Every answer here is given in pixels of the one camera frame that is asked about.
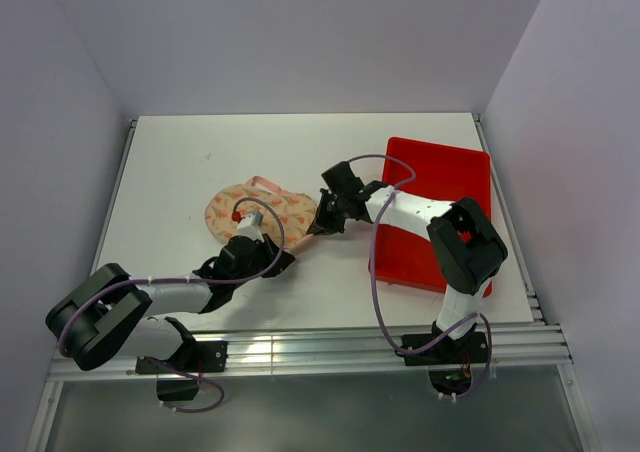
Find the floral mesh laundry bag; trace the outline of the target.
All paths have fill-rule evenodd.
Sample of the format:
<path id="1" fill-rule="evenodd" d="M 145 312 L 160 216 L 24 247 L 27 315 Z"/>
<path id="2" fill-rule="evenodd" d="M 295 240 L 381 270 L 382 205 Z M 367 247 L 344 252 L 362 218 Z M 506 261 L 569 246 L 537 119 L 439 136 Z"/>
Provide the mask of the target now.
<path id="1" fill-rule="evenodd" d="M 216 239 L 226 243 L 238 234 L 239 222 L 235 218 L 260 212 L 261 231 L 279 245 L 279 226 L 264 203 L 277 214 L 282 223 L 287 252 L 294 252 L 310 240 L 311 236 L 307 231 L 317 211 L 316 202 L 308 195 L 287 191 L 260 176 L 217 192 L 204 211 L 207 229 Z"/>

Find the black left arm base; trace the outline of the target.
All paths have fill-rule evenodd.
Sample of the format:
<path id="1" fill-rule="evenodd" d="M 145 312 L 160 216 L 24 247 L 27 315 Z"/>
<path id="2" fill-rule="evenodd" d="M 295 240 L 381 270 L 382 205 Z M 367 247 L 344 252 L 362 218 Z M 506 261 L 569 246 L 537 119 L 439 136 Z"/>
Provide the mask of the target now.
<path id="1" fill-rule="evenodd" d="M 224 401 L 224 389 L 209 374 L 224 372 L 227 356 L 227 341 L 196 341 L 181 346 L 166 360 L 139 357 L 135 373 L 157 376 L 156 396 L 165 408 L 180 413 L 202 413 L 219 407 Z M 186 403 L 193 401 L 205 388 L 218 393 L 216 401 L 200 408 L 187 407 Z"/>

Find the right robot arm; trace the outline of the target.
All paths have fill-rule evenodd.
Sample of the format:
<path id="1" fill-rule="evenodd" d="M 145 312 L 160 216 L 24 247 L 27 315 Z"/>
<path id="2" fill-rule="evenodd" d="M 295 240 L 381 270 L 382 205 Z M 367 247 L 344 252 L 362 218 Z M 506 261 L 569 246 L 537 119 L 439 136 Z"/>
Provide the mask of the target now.
<path id="1" fill-rule="evenodd" d="M 345 231 L 348 220 L 372 225 L 369 272 L 374 312 L 383 336 L 399 355 L 412 356 L 431 349 L 443 361 L 462 355 L 476 332 L 484 293 L 508 257 L 507 247 L 478 202 L 464 197 L 438 201 L 407 193 L 402 187 L 417 178 L 408 164 L 409 177 L 390 185 L 368 184 L 356 176 L 350 161 L 341 161 L 322 173 L 326 184 L 308 229 L 314 236 Z M 434 337 L 417 348 L 403 348 L 391 338 L 383 319 L 377 290 L 376 242 L 382 225 L 407 232 L 431 244 L 446 288 L 441 309 L 432 325 Z"/>

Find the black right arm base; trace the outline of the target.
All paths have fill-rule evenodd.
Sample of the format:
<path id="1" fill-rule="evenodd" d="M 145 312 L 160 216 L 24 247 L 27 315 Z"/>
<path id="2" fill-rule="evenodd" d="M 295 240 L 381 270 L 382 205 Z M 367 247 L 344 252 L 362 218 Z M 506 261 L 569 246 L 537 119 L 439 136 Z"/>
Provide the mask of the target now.
<path id="1" fill-rule="evenodd" d="M 438 394 L 453 398 L 468 393 L 490 377 L 491 353 L 486 335 L 472 329 L 460 340 L 446 337 L 420 354 L 398 355 L 408 367 L 448 366 L 428 375 Z"/>

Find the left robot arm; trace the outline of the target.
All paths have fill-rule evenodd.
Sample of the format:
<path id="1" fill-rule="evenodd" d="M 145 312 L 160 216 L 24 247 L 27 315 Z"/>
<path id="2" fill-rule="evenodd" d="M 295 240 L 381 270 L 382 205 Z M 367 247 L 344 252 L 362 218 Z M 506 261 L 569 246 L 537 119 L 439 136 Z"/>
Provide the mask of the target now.
<path id="1" fill-rule="evenodd" d="M 237 236 L 184 277 L 133 279 L 119 264 L 108 263 L 58 302 L 45 324 L 60 354 L 83 371 L 119 355 L 149 357 L 183 371 L 198 347 L 177 314 L 216 311 L 242 285 L 276 277 L 294 261 L 269 236 Z"/>

